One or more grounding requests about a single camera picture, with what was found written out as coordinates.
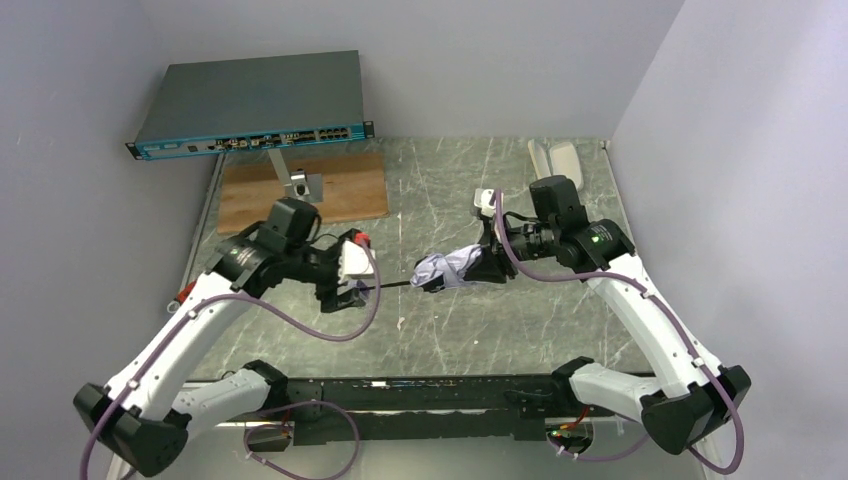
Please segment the beige umbrella pouch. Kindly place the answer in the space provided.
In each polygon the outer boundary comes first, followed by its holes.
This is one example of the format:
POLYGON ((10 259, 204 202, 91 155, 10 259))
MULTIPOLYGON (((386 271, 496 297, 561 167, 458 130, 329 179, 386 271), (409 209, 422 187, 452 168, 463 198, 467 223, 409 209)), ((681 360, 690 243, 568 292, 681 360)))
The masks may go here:
POLYGON ((583 189, 584 178, 575 144, 563 141, 548 145, 542 141, 530 139, 527 142, 536 179, 562 175, 570 179, 578 192, 583 189))

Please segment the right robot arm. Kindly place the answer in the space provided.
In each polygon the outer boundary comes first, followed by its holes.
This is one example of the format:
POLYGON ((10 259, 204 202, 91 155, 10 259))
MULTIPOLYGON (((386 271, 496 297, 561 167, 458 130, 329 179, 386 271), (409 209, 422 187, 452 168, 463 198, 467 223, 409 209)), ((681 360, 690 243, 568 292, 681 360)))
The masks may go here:
POLYGON ((529 187, 534 214, 508 220, 503 195, 476 189, 482 252, 466 279, 504 283, 522 273, 542 282, 579 280, 618 317, 648 360, 652 376, 626 374, 592 359, 572 360, 553 376, 563 397, 638 421, 662 450, 679 455, 727 423, 744 448, 738 408, 752 381, 706 348, 665 302, 636 248, 613 220, 592 221, 574 182, 555 175, 529 187))

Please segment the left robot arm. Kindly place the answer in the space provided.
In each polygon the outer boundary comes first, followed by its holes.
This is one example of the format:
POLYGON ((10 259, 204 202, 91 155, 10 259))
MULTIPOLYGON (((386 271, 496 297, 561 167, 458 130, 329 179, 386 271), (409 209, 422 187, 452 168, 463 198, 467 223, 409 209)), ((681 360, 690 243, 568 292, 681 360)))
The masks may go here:
POLYGON ((379 297, 364 298, 356 285, 378 273, 369 237, 351 229, 319 249, 319 224, 315 206, 277 200, 266 220, 216 247, 176 312, 134 360, 106 384, 80 388, 73 404, 90 433, 81 478, 88 475, 96 444, 152 477, 199 434, 230 419, 283 412, 298 421, 318 418, 325 407, 321 389, 291 383, 261 360, 192 391, 184 385, 221 335, 286 280, 313 285, 324 313, 378 307, 379 297))

